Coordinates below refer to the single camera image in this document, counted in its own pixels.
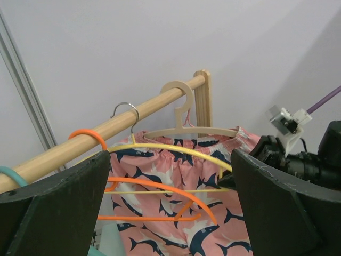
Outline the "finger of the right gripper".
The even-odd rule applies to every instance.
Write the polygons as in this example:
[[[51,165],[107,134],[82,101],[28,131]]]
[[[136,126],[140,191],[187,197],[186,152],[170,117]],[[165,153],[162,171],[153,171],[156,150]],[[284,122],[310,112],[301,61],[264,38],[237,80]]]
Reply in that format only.
[[[222,188],[237,191],[236,182],[234,180],[234,174],[232,172],[223,172],[222,177],[218,178],[217,180],[217,185]]]

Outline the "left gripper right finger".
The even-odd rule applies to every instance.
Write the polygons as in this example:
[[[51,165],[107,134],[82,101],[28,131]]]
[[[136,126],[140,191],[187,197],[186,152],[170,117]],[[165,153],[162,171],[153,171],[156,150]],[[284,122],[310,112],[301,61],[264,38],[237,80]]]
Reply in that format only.
[[[340,192],[234,150],[233,175],[254,255],[340,255]]]

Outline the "yellow hanger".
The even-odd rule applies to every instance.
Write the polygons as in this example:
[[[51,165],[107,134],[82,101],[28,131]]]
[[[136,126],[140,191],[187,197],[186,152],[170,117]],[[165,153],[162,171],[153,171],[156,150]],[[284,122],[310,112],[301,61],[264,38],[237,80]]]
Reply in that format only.
[[[112,148],[108,148],[109,153],[116,153],[117,155],[122,155],[123,153],[130,153],[130,151],[135,150],[137,152],[140,152],[140,154],[138,154],[138,156],[146,156],[146,157],[150,157],[150,154],[148,152],[148,150],[146,152],[141,151],[141,150],[137,150],[137,149],[162,149],[164,151],[171,151],[171,153],[176,152],[178,154],[176,154],[176,156],[178,157],[177,159],[181,158],[180,155],[190,155],[190,156],[195,156],[195,157],[199,157],[201,159],[204,159],[208,162],[214,163],[216,165],[218,165],[220,167],[219,170],[219,178],[222,178],[222,174],[224,170],[227,170],[229,172],[232,172],[232,167],[230,164],[215,158],[213,156],[209,156],[207,154],[203,154],[200,153],[194,149],[189,149],[189,148],[184,148],[184,147],[180,147],[180,146],[175,146],[175,145],[166,145],[166,144],[159,144],[159,143],[136,143],[135,141],[135,136],[133,134],[133,127],[135,126],[135,124],[140,120],[140,115],[139,115],[139,111],[137,110],[137,108],[132,105],[129,102],[121,102],[118,105],[115,106],[114,110],[113,110],[113,114],[110,116],[110,118],[115,117],[116,114],[116,110],[119,106],[122,105],[127,105],[130,106],[132,109],[135,110],[136,112],[136,117],[137,117],[137,121],[131,126],[131,138],[132,138],[132,144],[127,144],[127,145],[121,145],[121,146],[115,146]],[[184,193],[204,193],[204,192],[213,192],[213,193],[222,193],[222,192],[226,192],[229,191],[229,189],[227,188],[215,188],[215,189],[195,189],[195,190],[180,190],[181,192]],[[155,194],[168,194],[168,193],[177,193],[180,194],[180,192],[175,192],[175,188],[172,186],[168,186],[166,189],[161,190],[161,191],[152,191],[152,192],[143,192],[145,194],[153,194],[155,192]]]

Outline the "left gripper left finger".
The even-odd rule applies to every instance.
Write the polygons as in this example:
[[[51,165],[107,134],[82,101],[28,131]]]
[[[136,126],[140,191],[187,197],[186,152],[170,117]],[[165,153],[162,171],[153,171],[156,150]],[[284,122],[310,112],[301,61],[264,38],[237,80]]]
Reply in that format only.
[[[109,174],[101,151],[1,194],[1,255],[87,255]]]

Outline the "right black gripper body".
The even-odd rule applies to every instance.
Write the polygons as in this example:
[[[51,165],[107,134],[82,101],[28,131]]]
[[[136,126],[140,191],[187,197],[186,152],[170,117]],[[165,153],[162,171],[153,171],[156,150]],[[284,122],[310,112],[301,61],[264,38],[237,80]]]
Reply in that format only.
[[[295,155],[286,155],[286,151],[279,138],[272,135],[261,136],[250,155],[277,170],[300,179],[308,179],[308,169],[305,162],[308,159],[308,151],[305,141],[301,139],[301,142],[303,143],[304,151]]]

